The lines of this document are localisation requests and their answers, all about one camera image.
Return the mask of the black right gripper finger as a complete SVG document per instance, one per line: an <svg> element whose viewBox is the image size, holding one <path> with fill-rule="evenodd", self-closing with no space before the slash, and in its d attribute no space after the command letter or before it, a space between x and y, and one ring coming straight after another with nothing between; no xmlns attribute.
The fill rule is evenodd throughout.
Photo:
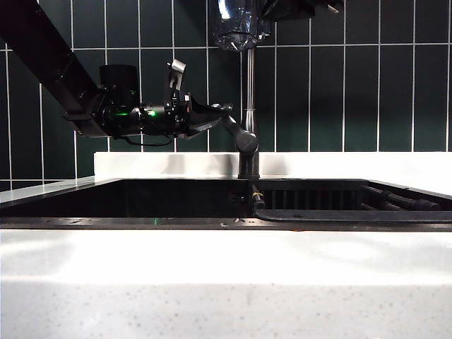
<svg viewBox="0 0 452 339"><path fill-rule="evenodd" d="M261 7L261 18L271 22L308 19L314 16L315 6L310 1L264 1Z"/></svg>

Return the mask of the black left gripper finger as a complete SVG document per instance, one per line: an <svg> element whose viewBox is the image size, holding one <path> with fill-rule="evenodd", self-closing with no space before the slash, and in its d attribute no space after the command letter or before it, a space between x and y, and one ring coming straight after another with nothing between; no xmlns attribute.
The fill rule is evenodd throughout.
<svg viewBox="0 0 452 339"><path fill-rule="evenodd" d="M230 114L232 108L232 103L202 105L195 99L194 96L191 96L191 111L196 113L202 119L219 119L226 117Z"/></svg>
<svg viewBox="0 0 452 339"><path fill-rule="evenodd" d="M192 139L200 133L216 127L222 123L222 117L207 122L201 122L200 124L192 124L189 121L182 123L180 131L177 132L176 138Z"/></svg>

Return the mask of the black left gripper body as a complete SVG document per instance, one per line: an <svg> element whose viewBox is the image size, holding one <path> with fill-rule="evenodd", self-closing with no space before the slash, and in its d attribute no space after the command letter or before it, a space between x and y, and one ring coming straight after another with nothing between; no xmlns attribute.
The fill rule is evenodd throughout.
<svg viewBox="0 0 452 339"><path fill-rule="evenodd" d="M173 92L164 101L164 135L187 137L189 133L189 112L191 93Z"/></svg>

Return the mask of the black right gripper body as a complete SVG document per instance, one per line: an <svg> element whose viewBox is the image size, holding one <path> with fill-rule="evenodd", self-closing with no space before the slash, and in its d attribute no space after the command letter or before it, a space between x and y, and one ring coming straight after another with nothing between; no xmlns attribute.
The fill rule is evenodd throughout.
<svg viewBox="0 0 452 339"><path fill-rule="evenodd" d="M344 0L314 0L316 6L321 6L328 10L340 10L344 6L344 2Z"/></svg>

